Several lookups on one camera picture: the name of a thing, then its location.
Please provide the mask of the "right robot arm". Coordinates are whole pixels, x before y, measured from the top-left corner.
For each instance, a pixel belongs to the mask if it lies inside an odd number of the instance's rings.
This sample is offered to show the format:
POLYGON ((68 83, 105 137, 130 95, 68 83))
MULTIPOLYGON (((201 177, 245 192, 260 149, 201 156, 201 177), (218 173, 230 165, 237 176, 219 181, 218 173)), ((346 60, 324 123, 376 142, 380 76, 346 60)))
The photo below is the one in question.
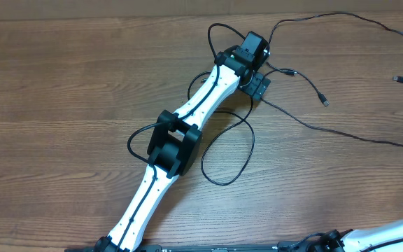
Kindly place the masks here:
POLYGON ((312 243, 309 252, 403 252, 403 219, 367 230, 333 230, 312 243))

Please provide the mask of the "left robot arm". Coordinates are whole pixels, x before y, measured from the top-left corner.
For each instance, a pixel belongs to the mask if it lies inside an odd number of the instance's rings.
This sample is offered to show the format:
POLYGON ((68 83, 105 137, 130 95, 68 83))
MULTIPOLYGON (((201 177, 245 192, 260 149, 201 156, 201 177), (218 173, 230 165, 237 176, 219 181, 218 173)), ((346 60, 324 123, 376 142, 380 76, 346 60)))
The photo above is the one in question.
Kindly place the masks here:
POLYGON ((135 251, 145 228, 171 185, 194 163, 202 141, 202 129, 222 102, 240 90, 252 101, 259 100, 269 81, 259 68, 269 56, 268 42, 251 31, 241 45, 215 56, 215 65, 206 82, 173 113, 164 110, 153 130, 145 159, 146 171, 126 212, 95 251, 135 251))

